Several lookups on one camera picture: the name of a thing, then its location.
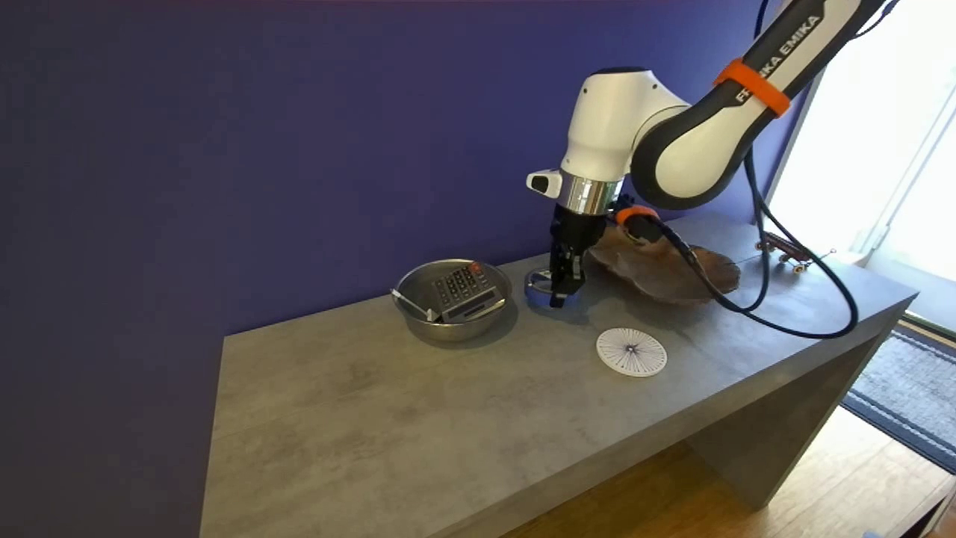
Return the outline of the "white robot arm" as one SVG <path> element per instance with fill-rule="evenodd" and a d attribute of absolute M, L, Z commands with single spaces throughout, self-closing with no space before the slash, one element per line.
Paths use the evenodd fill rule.
<path fill-rule="evenodd" d="M 551 243 L 551 306 L 584 283 L 584 255 L 632 179 L 651 207 L 690 210 L 717 197 L 757 135 L 848 46 L 884 0 L 790 0 L 772 26 L 715 88 L 686 102 L 651 68 L 591 73 L 569 125 L 556 171 L 527 186 L 556 204 Z"/>

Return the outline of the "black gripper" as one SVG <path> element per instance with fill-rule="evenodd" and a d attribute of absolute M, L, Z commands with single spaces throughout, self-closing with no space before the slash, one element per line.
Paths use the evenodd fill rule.
<path fill-rule="evenodd" d="M 563 309 L 585 283 L 584 255 L 603 237 L 603 215 L 578 215 L 565 207 L 554 210 L 551 221 L 551 309 Z"/>

